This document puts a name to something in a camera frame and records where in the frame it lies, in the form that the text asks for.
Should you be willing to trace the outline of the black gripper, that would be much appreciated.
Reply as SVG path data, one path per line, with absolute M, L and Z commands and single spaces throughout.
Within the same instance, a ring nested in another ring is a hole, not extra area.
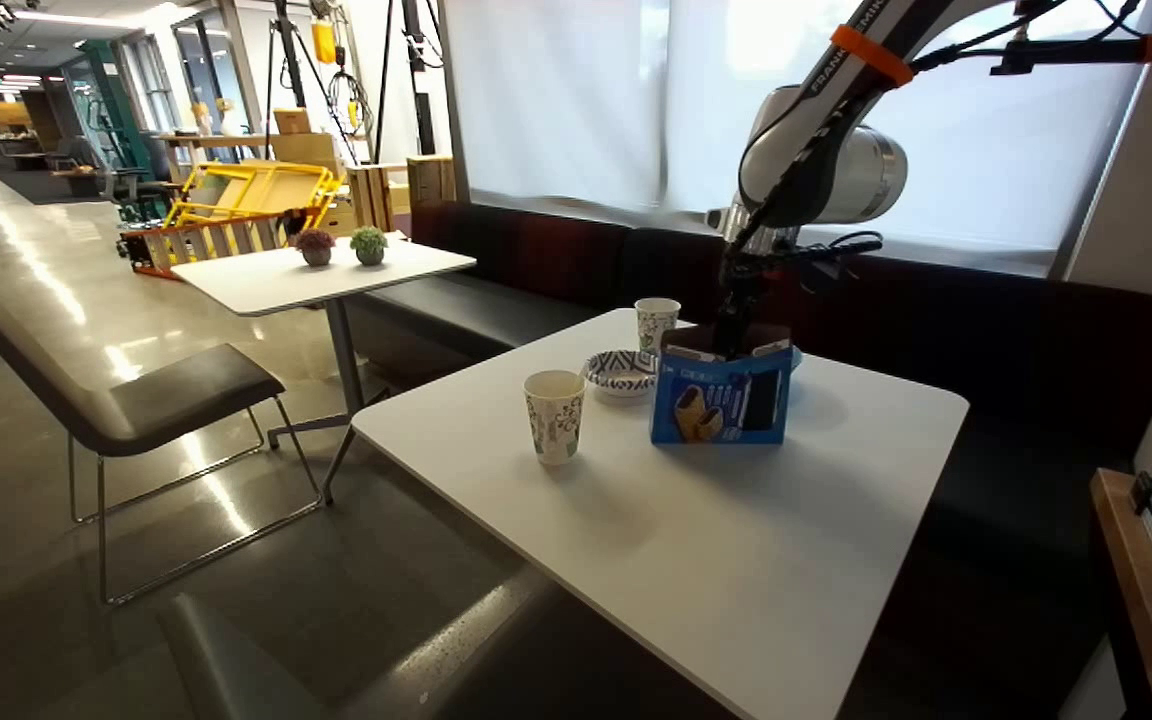
M 782 256 L 743 256 L 727 251 L 720 265 L 720 299 L 712 317 L 712 349 L 715 351 L 752 351 L 757 344 L 790 339 L 793 328 L 770 320 L 761 299 L 772 281 L 784 276 Z

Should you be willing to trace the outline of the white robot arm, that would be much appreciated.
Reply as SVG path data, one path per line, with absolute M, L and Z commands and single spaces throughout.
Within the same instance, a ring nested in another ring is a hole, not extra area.
M 743 142 L 737 194 L 726 213 L 726 274 L 715 303 L 715 351 L 737 355 L 761 292 L 761 261 L 782 227 L 814 225 L 835 182 L 848 133 L 888 87 L 917 77 L 912 55 L 949 24 L 994 0 L 862 0 L 829 37 L 809 82 Z

